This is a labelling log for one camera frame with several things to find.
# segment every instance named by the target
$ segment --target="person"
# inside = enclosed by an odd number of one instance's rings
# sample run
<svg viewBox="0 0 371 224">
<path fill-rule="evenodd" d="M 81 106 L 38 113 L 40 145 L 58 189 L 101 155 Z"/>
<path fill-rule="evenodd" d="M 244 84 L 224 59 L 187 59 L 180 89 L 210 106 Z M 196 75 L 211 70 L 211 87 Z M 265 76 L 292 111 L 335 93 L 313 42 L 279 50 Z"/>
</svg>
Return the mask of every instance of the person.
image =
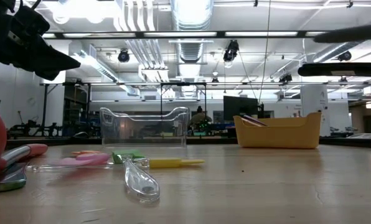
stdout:
<svg viewBox="0 0 371 224">
<path fill-rule="evenodd" d="M 202 110 L 202 107 L 198 106 L 197 114 L 193 115 L 193 117 L 191 118 L 191 120 L 189 122 L 189 126 L 199 124 L 200 122 L 202 122 L 205 119 L 208 122 L 212 122 L 212 118 L 205 115 L 204 111 Z"/>
</svg>

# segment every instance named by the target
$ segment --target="yellow plastic bin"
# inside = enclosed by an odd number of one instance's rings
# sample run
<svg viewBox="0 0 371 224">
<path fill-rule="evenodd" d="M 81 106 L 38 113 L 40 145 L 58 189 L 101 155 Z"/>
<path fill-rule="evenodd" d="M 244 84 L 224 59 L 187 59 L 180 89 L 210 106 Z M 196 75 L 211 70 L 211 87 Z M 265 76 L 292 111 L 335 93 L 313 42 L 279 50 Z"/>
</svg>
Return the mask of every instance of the yellow plastic bin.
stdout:
<svg viewBox="0 0 371 224">
<path fill-rule="evenodd" d="M 238 144 L 241 147 L 315 149 L 319 144 L 321 113 L 305 118 L 259 119 L 258 127 L 234 116 Z"/>
</svg>

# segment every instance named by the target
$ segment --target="wooden table surface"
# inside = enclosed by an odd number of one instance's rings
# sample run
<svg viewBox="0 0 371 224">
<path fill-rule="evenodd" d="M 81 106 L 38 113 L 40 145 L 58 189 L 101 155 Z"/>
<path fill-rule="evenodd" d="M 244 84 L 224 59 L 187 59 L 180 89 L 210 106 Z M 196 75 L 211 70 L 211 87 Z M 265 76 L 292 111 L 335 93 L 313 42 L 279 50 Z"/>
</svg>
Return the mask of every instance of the wooden table surface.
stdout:
<svg viewBox="0 0 371 224">
<path fill-rule="evenodd" d="M 56 146 L 34 162 L 99 149 Z M 151 169 L 161 199 L 150 206 L 125 194 L 122 169 L 27 171 L 23 189 L 0 193 L 0 223 L 371 223 L 371 149 L 142 150 L 206 163 Z"/>
</svg>

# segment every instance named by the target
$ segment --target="green object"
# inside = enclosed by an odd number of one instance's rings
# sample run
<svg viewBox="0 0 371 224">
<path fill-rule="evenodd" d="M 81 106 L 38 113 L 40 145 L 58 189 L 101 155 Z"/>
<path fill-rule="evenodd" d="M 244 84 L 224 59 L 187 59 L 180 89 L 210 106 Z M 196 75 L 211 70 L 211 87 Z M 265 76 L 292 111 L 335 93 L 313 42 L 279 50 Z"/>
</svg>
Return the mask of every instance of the green object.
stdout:
<svg viewBox="0 0 371 224">
<path fill-rule="evenodd" d="M 122 160 L 118 157 L 118 155 L 123 155 L 123 154 L 132 154 L 133 159 L 144 158 L 145 157 L 138 150 L 132 150 L 132 149 L 129 149 L 129 150 L 115 150 L 115 151 L 112 151 L 113 162 L 115 164 L 122 164 Z"/>
<path fill-rule="evenodd" d="M 206 132 L 194 132 L 194 136 L 206 136 Z"/>
</svg>

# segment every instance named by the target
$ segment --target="yellow handle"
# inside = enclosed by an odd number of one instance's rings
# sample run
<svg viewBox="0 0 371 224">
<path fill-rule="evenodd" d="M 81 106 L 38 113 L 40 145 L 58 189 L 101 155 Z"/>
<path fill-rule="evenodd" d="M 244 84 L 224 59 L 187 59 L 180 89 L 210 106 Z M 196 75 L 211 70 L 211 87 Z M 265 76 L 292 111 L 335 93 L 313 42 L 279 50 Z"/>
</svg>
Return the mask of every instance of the yellow handle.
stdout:
<svg viewBox="0 0 371 224">
<path fill-rule="evenodd" d="M 150 168 L 176 168 L 191 164 L 205 162 L 203 159 L 180 159 L 180 158 L 151 158 L 149 159 Z"/>
<path fill-rule="evenodd" d="M 205 161 L 203 159 L 182 159 L 181 165 L 186 166 L 186 165 L 192 165 L 192 164 L 200 164 L 204 162 Z"/>
</svg>

